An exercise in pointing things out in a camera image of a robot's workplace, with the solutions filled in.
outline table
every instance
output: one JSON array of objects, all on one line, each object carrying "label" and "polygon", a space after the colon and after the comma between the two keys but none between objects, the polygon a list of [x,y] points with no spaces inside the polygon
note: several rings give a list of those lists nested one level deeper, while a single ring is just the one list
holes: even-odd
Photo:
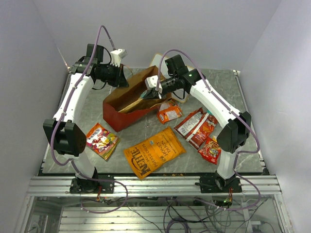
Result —
[{"label": "table", "polygon": [[[141,69],[134,69],[134,73],[141,71]],[[242,92],[238,84],[237,77],[232,70],[212,70],[202,69],[202,73],[209,80],[210,84],[219,92],[230,104],[241,112],[246,110],[243,101]],[[128,70],[125,71],[126,77],[130,76]],[[96,87],[100,87],[101,83],[96,83]],[[97,122],[107,128],[109,131],[116,133],[104,120],[103,120],[103,100],[108,96],[114,88],[106,86],[100,91],[91,90],[86,98],[83,106],[81,117],[77,123],[81,130],[86,134]],[[203,105],[193,98],[192,96],[185,103],[179,103],[183,111],[183,116],[177,120],[162,125],[156,118],[156,113],[149,113],[139,121],[124,129],[116,135],[121,138],[120,143],[117,145],[116,150],[111,155],[108,162],[98,156],[96,153],[86,148],[86,153],[91,163],[97,168],[99,173],[133,173],[130,168],[123,150],[131,147],[159,131],[170,126],[173,128],[181,122],[190,112],[202,107]],[[218,135],[221,131],[219,124],[216,126],[212,135]],[[199,173],[199,172],[214,172],[217,166],[204,160],[201,155],[179,134],[176,133],[177,138],[180,140],[187,153],[181,154],[177,158],[165,163],[154,173]],[[244,146],[244,150],[255,150],[256,144],[252,136],[248,138]],[[60,162],[65,159],[62,155],[57,155]],[[45,154],[43,166],[43,173],[74,173],[70,164],[66,166],[58,166],[54,163],[51,153],[47,150]],[[239,157],[238,172],[262,172],[262,166],[258,154],[242,154]]]}]

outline purple cable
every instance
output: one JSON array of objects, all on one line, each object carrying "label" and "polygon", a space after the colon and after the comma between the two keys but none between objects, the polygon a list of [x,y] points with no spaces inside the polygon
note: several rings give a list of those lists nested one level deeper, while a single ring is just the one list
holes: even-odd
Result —
[{"label": "purple cable", "polygon": [[119,182],[119,181],[112,181],[112,180],[105,180],[105,179],[94,179],[94,178],[88,177],[88,176],[82,174],[82,173],[79,171],[79,169],[77,168],[77,166],[76,166],[76,164],[74,163],[73,160],[71,161],[71,164],[72,164],[74,170],[75,170],[80,176],[82,176],[83,178],[85,178],[85,179],[87,179],[87,180],[90,180],[90,181],[118,183],[118,184],[120,184],[120,185],[122,185],[122,186],[124,187],[125,193],[126,193],[125,199],[124,199],[124,201],[122,202],[122,204],[121,204],[120,206],[116,207],[115,209],[108,210],[108,211],[92,211],[92,210],[87,210],[86,208],[84,208],[83,202],[81,202],[81,209],[82,209],[82,210],[87,211],[88,213],[93,213],[93,214],[107,214],[107,213],[111,213],[111,212],[113,212],[113,211],[116,211],[116,210],[120,209],[121,207],[123,207],[123,206],[126,204],[126,202],[127,202],[127,200],[128,200],[128,190],[127,190],[127,188],[126,188],[126,186],[125,186],[124,184],[122,184],[122,183]]},{"label": "purple cable", "polygon": [[113,44],[113,42],[112,42],[112,39],[111,39],[111,37],[110,37],[110,35],[109,35],[109,33],[108,33],[107,28],[106,28],[104,25],[101,25],[101,26],[99,27],[99,29],[98,29],[98,32],[97,32],[97,37],[96,37],[96,40],[95,40],[95,43],[94,43],[94,48],[93,48],[93,52],[92,52],[91,58],[90,58],[90,60],[89,60],[89,62],[88,62],[88,64],[87,64],[85,70],[83,71],[81,77],[77,80],[77,82],[74,84],[74,87],[73,87],[72,90],[70,91],[70,93],[69,93],[69,95],[68,95],[68,98],[67,98],[67,101],[66,101],[66,103],[65,103],[64,109],[63,109],[63,113],[61,114],[61,116],[60,116],[60,118],[59,118],[57,124],[55,125],[55,128],[54,128],[53,132],[52,132],[51,143],[50,143],[51,155],[52,155],[52,159],[54,160],[54,162],[55,162],[57,165],[59,165],[59,166],[65,166],[65,165],[66,165],[67,163],[69,163],[69,161],[71,161],[72,159],[67,159],[64,163],[61,163],[61,162],[59,162],[59,161],[56,159],[55,154],[54,154],[55,135],[56,135],[57,129],[58,129],[58,127],[59,127],[61,121],[62,121],[62,120],[64,119],[64,117],[65,117],[67,108],[68,108],[68,106],[69,106],[69,103],[70,103],[70,100],[71,100],[71,98],[72,98],[72,95],[73,95],[74,91],[76,90],[76,87],[78,86],[78,84],[81,82],[81,80],[82,80],[83,77],[85,76],[86,72],[88,71],[88,69],[89,69],[89,67],[90,67],[90,65],[91,65],[91,63],[92,63],[92,61],[93,61],[93,58],[94,58],[94,56],[95,56],[96,47],[97,47],[98,40],[99,40],[99,35],[100,35],[100,33],[101,33],[101,29],[102,29],[102,28],[104,28],[104,30],[106,31],[107,36],[108,36],[108,38],[109,38],[109,41],[110,41],[110,43],[111,43],[111,46],[112,46],[113,50],[116,49],[115,46],[114,46],[114,44]]},{"label": "purple cable", "polygon": [[[250,127],[244,120],[242,120],[242,118],[240,118],[239,115],[237,115],[236,113],[234,113],[233,111],[231,111],[230,107],[229,107],[228,105],[226,105],[226,103],[224,103],[223,100],[222,100],[216,93],[214,93],[214,92],[211,90],[211,88],[209,87],[208,83],[206,82],[206,80],[205,80],[205,78],[204,78],[204,76],[203,76],[201,70],[200,70],[199,67],[197,66],[197,64],[196,64],[187,54],[185,54],[185,53],[184,53],[183,51],[181,51],[181,50],[177,50],[177,49],[167,50],[167,51],[162,55],[161,60],[160,60],[160,64],[159,64],[158,80],[157,80],[156,88],[155,88],[156,91],[159,90],[162,62],[163,62],[163,60],[164,60],[165,55],[166,55],[167,53],[171,52],[171,51],[176,51],[176,52],[179,52],[179,53],[185,55],[185,56],[192,62],[192,64],[194,65],[194,67],[195,67],[195,68],[197,69],[197,71],[199,72],[199,75],[200,75],[201,79],[203,80],[203,82],[204,82],[205,86],[207,87],[207,89],[208,89],[209,91],[211,91],[211,93],[213,94],[213,96],[214,96],[214,97],[215,97],[215,98],[230,112],[230,113],[232,113],[232,115],[234,115],[234,116],[235,116],[249,131],[250,131],[250,133],[253,135],[253,137],[254,137],[254,139],[255,139],[255,141],[256,141],[257,149],[256,149],[255,151],[241,150],[241,151],[237,152],[237,155],[236,155],[235,161],[234,161],[233,169],[234,169],[235,174],[236,174],[238,177],[240,177],[240,178],[242,178],[243,180],[245,180],[245,181],[247,181],[248,183],[250,183],[250,184],[257,190],[257,192],[258,192],[258,200],[257,200],[254,204],[251,204],[251,205],[249,205],[249,206],[245,206],[245,207],[242,207],[242,208],[236,208],[236,209],[226,209],[226,210],[238,211],[238,210],[249,209],[249,208],[251,208],[251,207],[253,207],[253,206],[256,206],[256,205],[260,202],[260,199],[261,199],[261,194],[260,194],[259,189],[258,189],[251,181],[249,181],[247,178],[245,178],[245,177],[241,176],[239,173],[237,173],[237,171],[236,171],[236,169],[235,169],[235,168],[236,168],[236,165],[237,165],[237,161],[238,161],[238,156],[239,156],[239,154],[241,154],[241,153],[250,153],[250,154],[254,154],[254,153],[259,152],[259,150],[260,150],[260,144],[259,144],[259,140],[258,140],[258,138],[257,138],[257,136],[256,136],[256,134],[255,134],[255,132],[251,129],[251,127]],[[200,200],[200,199],[196,199],[196,200],[199,200],[199,201],[201,201],[201,202],[203,202],[203,203],[205,203],[205,204],[208,204],[208,205],[215,206],[215,207],[217,207],[217,208],[219,208],[219,209],[225,210],[225,208],[216,206],[214,203],[210,203],[210,202],[203,201],[203,200]]]}]

